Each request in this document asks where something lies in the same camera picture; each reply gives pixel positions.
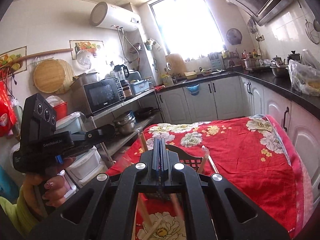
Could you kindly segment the green sleeve forearm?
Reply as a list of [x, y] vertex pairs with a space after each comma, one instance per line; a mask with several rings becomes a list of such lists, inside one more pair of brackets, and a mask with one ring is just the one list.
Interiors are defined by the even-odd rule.
[[17, 231], [25, 238], [29, 235], [34, 226], [42, 220], [39, 205], [37, 203], [33, 186], [20, 189], [17, 203], [12, 204], [4, 197], [1, 197], [1, 207], [10, 219]]

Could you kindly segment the left hand painted nails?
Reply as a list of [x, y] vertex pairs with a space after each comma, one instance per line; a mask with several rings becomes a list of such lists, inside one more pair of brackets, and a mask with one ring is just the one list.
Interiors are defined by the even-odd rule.
[[[44, 216], [41, 210], [43, 200], [47, 206], [55, 208], [61, 206], [66, 201], [64, 195], [68, 190], [65, 187], [65, 179], [58, 175], [58, 173], [69, 167], [75, 159], [76, 157], [64, 159], [63, 164], [57, 164], [48, 168], [46, 175], [36, 173], [28, 173], [25, 175], [22, 186], [24, 199], [29, 210], [36, 218]], [[42, 200], [38, 200], [34, 187], [39, 186], [42, 182], [44, 182], [43, 188], [45, 189], [45, 193], [41, 197]]]

